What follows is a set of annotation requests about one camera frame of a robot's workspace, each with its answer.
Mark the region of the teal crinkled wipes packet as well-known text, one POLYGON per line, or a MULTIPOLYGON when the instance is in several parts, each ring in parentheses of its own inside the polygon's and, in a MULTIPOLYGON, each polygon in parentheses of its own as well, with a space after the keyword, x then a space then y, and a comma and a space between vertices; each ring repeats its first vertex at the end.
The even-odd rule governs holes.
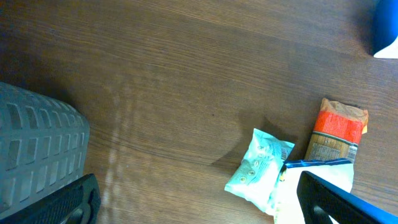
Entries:
POLYGON ((253 203, 260 211, 275 214, 277 178, 295 144, 281 141, 259 129, 253 130, 240 166, 224 190, 253 203))

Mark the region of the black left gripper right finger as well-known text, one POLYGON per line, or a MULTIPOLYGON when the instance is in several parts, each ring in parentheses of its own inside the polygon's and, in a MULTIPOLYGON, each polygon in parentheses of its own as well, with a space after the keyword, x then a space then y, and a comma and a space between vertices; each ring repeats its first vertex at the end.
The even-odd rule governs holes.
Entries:
POLYGON ((297 197, 305 223, 397 223, 397 217, 344 191, 319 176, 303 171, 297 197))

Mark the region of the orange and tan snack package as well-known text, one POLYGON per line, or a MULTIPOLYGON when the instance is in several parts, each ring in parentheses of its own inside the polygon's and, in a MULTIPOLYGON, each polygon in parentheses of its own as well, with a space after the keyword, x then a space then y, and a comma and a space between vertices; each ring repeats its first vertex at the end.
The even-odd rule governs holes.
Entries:
POLYGON ((356 159, 361 137, 368 130, 367 110, 322 99, 305 154, 306 160, 356 159))

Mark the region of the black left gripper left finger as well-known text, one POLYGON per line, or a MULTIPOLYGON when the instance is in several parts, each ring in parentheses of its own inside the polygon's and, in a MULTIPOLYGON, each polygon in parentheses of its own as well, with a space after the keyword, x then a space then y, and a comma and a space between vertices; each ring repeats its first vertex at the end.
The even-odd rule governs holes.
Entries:
POLYGON ((94 174, 86 174, 28 207, 1 219, 4 224, 96 224, 100 189, 94 174))

